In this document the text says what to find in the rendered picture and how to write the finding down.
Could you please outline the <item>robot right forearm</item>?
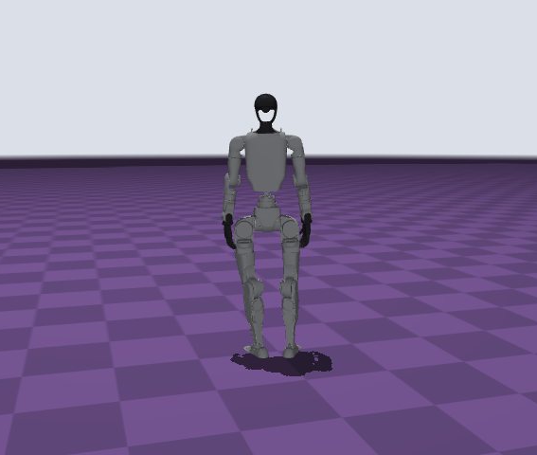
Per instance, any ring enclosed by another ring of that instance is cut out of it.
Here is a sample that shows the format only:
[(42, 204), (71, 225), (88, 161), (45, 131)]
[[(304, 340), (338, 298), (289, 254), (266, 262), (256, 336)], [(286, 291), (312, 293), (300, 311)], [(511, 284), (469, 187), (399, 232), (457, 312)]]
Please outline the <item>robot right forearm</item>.
[(300, 208), (300, 217), (304, 220), (304, 215), (306, 213), (310, 213), (311, 219), (313, 218), (313, 214), (311, 212), (311, 198), (310, 198), (310, 186), (309, 186), (309, 180), (308, 176), (306, 174), (307, 179), (307, 186), (306, 187), (300, 187), (296, 190), (296, 193), (298, 195), (298, 204)]

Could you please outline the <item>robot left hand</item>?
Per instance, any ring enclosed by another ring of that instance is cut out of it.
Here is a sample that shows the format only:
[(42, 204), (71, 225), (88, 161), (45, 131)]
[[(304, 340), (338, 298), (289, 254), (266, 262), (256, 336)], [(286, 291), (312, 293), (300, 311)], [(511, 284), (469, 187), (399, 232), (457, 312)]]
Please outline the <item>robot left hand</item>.
[(231, 225), (233, 225), (233, 217), (232, 214), (228, 213), (225, 216), (225, 221), (222, 222), (224, 225), (224, 237), (226, 239), (226, 243), (229, 245), (229, 247), (236, 249), (236, 246), (233, 243), (232, 240), (232, 231), (231, 231)]

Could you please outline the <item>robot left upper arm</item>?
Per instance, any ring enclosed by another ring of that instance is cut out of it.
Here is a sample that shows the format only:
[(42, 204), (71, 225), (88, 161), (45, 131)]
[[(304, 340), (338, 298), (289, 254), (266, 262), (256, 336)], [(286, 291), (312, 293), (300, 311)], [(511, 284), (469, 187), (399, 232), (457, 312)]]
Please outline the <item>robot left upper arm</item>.
[(241, 177), (239, 171), (242, 163), (241, 150), (244, 149), (245, 136), (235, 136), (229, 143), (228, 153), (228, 175), (229, 175), (229, 187), (238, 187), (241, 184)]

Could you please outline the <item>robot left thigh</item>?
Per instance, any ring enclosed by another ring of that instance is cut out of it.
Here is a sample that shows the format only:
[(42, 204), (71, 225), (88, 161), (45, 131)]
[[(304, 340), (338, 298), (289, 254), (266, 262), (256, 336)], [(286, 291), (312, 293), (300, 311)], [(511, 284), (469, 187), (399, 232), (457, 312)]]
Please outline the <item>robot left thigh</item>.
[(254, 251), (255, 216), (249, 215), (239, 219), (234, 228), (235, 256), (239, 269), (242, 286), (245, 282), (251, 282), (254, 289), (254, 298), (258, 298), (263, 292), (263, 282), (256, 278), (255, 251)]

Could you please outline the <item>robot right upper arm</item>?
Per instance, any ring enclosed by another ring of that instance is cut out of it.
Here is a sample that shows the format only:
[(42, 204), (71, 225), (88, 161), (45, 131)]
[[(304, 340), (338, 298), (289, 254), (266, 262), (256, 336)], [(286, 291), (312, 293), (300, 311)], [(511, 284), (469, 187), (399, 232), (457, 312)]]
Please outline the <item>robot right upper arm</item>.
[(295, 175), (292, 175), (295, 187), (307, 186), (307, 179), (305, 174), (305, 156), (303, 144), (298, 136), (285, 135), (287, 140), (287, 147), (293, 150), (291, 155), (293, 166), (295, 169)]

